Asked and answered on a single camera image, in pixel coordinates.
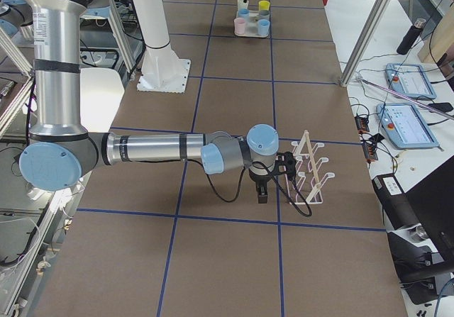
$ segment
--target cup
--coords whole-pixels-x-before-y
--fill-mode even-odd
[[[249,10],[248,9],[239,9],[238,10],[238,17],[248,19],[249,18]]]
[[[267,19],[260,19],[257,22],[258,27],[258,35],[266,37],[268,35],[268,31],[270,30],[270,21]]]
[[[260,10],[258,11],[258,20],[266,19],[267,21],[270,19],[270,11],[269,10]]]
[[[244,18],[235,18],[233,20],[233,23],[235,24],[235,33],[237,35],[244,35],[246,32],[246,20]]]
[[[241,9],[247,9],[249,7],[249,1],[244,2],[244,0],[237,0],[236,3],[237,3],[237,8],[238,8],[237,11],[239,11]]]
[[[268,0],[260,0],[258,2],[258,11],[270,10],[270,2]]]

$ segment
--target black cylinder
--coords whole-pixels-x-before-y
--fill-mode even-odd
[[[423,32],[425,23],[425,19],[416,20],[415,24],[410,27],[409,31],[404,36],[404,39],[402,39],[399,47],[397,48],[397,53],[400,55],[406,55],[410,51],[411,46],[413,46],[416,39],[419,37],[421,32]]]

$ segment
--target blue cup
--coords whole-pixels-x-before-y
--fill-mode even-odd
[[[258,26],[258,35],[267,36],[268,31],[270,30],[270,21],[267,19],[260,19],[257,22]]]
[[[248,9],[239,9],[238,17],[248,20],[249,19],[249,10]]]

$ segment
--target white table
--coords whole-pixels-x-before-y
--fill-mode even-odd
[[[345,67],[345,63],[348,61],[350,54],[356,44],[356,41],[360,35],[362,27],[366,22],[369,12],[374,4],[374,0],[329,0],[326,6],[326,15],[328,16],[328,22],[331,27],[331,33],[333,35],[334,43],[336,44],[336,52],[340,61],[341,68]],[[409,56],[391,55],[384,57],[373,56],[396,54],[397,46],[402,41],[402,38],[411,26],[411,21],[405,14],[403,8],[397,0],[390,2],[384,17],[380,21],[380,24],[375,31],[370,44],[368,45],[365,54],[363,55],[364,61],[362,61],[357,70],[362,69],[373,69],[373,70],[384,70],[387,63],[397,62],[401,63],[405,60],[405,63],[421,64],[417,54],[422,48],[423,44],[419,43],[415,46]],[[436,65],[423,65],[426,70],[433,70],[428,72],[428,78],[432,81],[439,81],[444,79],[443,75],[438,71]],[[361,75],[364,79],[369,80],[375,84],[386,87],[387,80],[384,75],[384,71],[371,72],[361,71]],[[436,102],[450,102],[454,104],[454,93],[447,83],[440,83],[433,85],[437,98]],[[348,85],[348,94],[351,97],[351,104],[361,103],[369,108],[370,113],[376,113],[376,105],[380,104],[381,101],[370,99],[365,96],[361,85],[352,79]],[[365,93],[368,96],[375,97],[376,99],[385,100],[387,103],[401,103],[403,100],[398,99],[392,95],[388,95],[379,89],[365,86]],[[366,113],[364,108],[358,108],[358,106],[352,107],[353,113],[357,110],[359,113]],[[443,117],[438,116],[434,113],[429,113],[424,110],[420,110],[424,119],[430,122],[438,122],[443,120]],[[371,134],[379,132],[378,123],[379,117],[377,115],[370,117],[369,127]],[[398,157],[399,167],[396,173],[396,178],[399,180],[404,191],[408,191],[414,185],[419,183],[426,175],[430,174],[437,167],[443,164],[447,159],[454,155],[454,121],[447,121],[436,126],[431,126],[431,130],[438,142],[440,143],[443,151],[438,148],[432,148],[429,150],[398,150],[394,148],[386,140],[383,143],[389,148],[389,151],[394,156]],[[390,156],[382,151],[377,152],[379,161],[373,162],[370,166],[370,177],[373,179],[378,174],[386,174],[392,172],[392,161]],[[431,247],[436,252],[433,243],[426,242],[426,245]],[[408,295],[402,290],[404,296],[406,309],[409,316],[415,316],[420,310],[427,310],[426,317],[432,316],[435,310],[435,302],[430,307],[425,307],[423,304],[415,306],[410,301]],[[454,297],[443,298],[438,311],[438,317],[451,317],[454,311]]]

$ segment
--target white pillar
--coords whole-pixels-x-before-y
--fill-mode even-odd
[[[162,0],[133,0],[147,51],[138,90],[184,92],[190,60],[181,60],[170,46]]]

